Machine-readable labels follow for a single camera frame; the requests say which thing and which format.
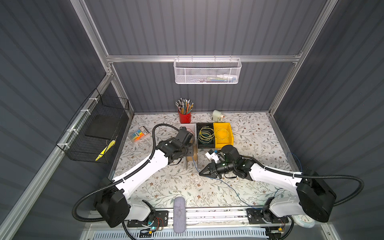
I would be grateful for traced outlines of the grey perforated cable spool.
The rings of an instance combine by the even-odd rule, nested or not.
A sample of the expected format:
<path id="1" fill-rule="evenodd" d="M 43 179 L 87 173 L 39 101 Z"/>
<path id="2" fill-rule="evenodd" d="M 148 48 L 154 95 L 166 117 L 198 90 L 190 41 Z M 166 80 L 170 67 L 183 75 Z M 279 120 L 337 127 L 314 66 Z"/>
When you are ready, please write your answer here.
<path id="1" fill-rule="evenodd" d="M 198 164 L 198 148 L 196 144 L 188 148 L 187 156 L 185 157 L 185 159 L 185 169 L 188 169 L 190 162 L 195 162 L 196 165 Z"/>

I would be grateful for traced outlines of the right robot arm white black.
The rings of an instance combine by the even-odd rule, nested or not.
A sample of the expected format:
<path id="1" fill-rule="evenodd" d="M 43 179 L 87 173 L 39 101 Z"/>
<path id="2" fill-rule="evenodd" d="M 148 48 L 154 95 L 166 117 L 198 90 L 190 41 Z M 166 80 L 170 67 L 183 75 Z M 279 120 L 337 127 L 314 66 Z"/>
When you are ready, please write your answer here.
<path id="1" fill-rule="evenodd" d="M 263 165 L 251 156 L 241 155 L 232 145 L 225 145 L 217 153 L 208 152 L 210 163 L 199 172 L 201 177 L 221 179 L 230 172 L 241 179 L 272 184 L 289 191 L 292 196 L 284 198 L 270 197 L 261 212 L 265 220 L 271 217 L 307 215 L 311 219 L 328 222 L 333 207 L 355 198 L 364 188 L 364 181 L 349 175 L 319 175 L 308 170 L 289 172 Z M 358 183 L 358 187 L 347 197 L 337 200 L 336 193 L 326 180 L 344 179 Z"/>

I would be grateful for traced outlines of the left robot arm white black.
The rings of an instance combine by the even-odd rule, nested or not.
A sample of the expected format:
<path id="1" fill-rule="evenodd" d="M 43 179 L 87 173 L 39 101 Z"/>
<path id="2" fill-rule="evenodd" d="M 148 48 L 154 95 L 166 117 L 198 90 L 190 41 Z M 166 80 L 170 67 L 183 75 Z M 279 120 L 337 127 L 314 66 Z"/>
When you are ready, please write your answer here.
<path id="1" fill-rule="evenodd" d="M 110 180 L 104 178 L 97 190 L 80 198 L 72 209 L 75 220 L 84 223 L 105 221 L 111 228 L 124 221 L 139 221 L 145 226 L 153 224 L 155 208 L 147 201 L 135 202 L 131 195 L 148 178 L 166 166 L 172 165 L 175 160 L 181 160 L 192 146 L 194 135 L 186 127 L 177 129 L 175 137 L 157 143 L 152 133 L 153 149 L 151 154 L 132 169 Z M 85 218 L 78 214 L 78 207 L 86 199 L 94 196 L 94 208 L 100 214 L 99 218 Z"/>

